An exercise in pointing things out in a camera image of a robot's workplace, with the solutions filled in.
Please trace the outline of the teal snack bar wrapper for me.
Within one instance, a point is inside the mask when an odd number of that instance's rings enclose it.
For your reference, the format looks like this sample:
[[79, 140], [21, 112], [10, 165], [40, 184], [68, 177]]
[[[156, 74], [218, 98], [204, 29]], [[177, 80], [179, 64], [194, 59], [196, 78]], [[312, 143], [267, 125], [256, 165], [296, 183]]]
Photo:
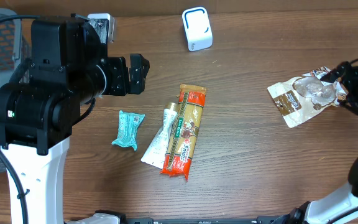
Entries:
[[119, 111], [119, 126], [117, 138], [111, 143], [120, 147], [131, 147], [137, 150], [137, 131], [145, 118], [144, 114]]

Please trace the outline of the beige resealable pouch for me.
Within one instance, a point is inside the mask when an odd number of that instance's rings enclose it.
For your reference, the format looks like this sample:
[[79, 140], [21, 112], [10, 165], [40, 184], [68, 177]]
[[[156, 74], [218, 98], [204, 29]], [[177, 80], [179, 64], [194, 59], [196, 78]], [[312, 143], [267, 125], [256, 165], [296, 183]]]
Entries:
[[321, 80], [330, 71], [327, 67], [319, 67], [267, 88], [289, 128], [308, 121], [329, 106], [339, 106], [346, 98], [347, 93], [339, 82]]

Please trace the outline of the orange spaghetti package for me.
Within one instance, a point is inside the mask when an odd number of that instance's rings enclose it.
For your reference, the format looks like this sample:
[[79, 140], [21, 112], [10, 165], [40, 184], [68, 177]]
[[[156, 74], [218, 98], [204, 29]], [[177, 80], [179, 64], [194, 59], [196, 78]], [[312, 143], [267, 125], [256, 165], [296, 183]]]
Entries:
[[171, 177], [183, 175], [188, 178], [200, 131], [206, 92], [207, 88], [202, 86], [180, 85], [178, 116], [172, 125], [161, 174]]

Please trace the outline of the white tube with gold cap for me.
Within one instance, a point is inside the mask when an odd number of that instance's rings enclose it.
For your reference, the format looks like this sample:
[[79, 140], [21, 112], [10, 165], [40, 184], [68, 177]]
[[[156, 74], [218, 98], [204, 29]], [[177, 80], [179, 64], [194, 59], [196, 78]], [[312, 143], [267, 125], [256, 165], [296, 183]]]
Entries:
[[168, 103], [163, 111], [162, 126], [157, 131], [155, 137], [141, 158], [143, 163], [152, 165], [159, 169], [163, 168], [165, 153], [168, 149], [172, 131], [172, 125], [177, 116], [178, 105], [176, 103]]

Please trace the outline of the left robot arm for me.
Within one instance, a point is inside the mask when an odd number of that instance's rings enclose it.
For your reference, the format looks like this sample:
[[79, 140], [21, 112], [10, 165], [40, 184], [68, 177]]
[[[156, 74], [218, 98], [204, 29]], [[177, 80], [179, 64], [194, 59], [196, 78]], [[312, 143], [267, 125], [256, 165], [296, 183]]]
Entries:
[[110, 57], [115, 20], [32, 16], [32, 53], [0, 87], [0, 159], [13, 223], [63, 223], [63, 173], [73, 127], [102, 95], [140, 94], [150, 68], [140, 54]]

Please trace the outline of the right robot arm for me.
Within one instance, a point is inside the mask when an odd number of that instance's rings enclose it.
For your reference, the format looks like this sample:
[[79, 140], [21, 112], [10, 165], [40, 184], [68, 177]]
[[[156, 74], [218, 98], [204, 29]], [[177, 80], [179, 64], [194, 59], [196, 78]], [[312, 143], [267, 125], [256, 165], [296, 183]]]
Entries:
[[[330, 70], [320, 67], [300, 77], [268, 87], [268, 92], [291, 128], [326, 107], [342, 106], [358, 115], [358, 59]], [[347, 223], [358, 218], [358, 158], [347, 182], [328, 196], [305, 202], [274, 223]]]

